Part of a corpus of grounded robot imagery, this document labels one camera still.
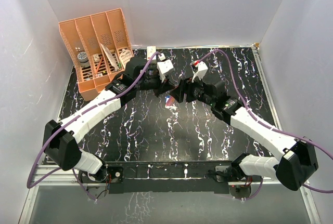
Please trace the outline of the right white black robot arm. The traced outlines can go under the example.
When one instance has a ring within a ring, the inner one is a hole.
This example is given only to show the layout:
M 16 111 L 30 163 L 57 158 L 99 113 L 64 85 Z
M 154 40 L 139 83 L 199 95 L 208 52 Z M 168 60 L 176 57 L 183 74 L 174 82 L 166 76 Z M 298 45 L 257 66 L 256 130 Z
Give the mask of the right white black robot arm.
M 241 130 L 272 153 L 271 157 L 243 153 L 218 176 L 226 181 L 243 181 L 249 176 L 278 180 L 297 191 L 318 169 L 315 148 L 309 143 L 279 133 L 244 107 L 240 100 L 227 94 L 223 81 L 182 79 L 170 91 L 178 103 L 200 101 L 210 106 L 213 115 L 229 126 Z

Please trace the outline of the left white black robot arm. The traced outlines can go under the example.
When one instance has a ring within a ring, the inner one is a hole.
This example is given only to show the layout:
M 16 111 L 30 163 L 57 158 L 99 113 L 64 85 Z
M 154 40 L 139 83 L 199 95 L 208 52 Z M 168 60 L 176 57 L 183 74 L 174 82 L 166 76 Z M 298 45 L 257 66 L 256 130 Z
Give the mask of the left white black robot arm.
M 79 169 L 101 182 L 107 177 L 102 159 L 79 148 L 79 142 L 99 122 L 121 109 L 140 90 L 152 90 L 156 96 L 174 89 L 168 75 L 174 71 L 170 59 L 163 54 L 148 61 L 131 58 L 125 70 L 117 74 L 105 89 L 85 107 L 56 122 L 49 121 L 44 130 L 45 154 L 62 170 Z

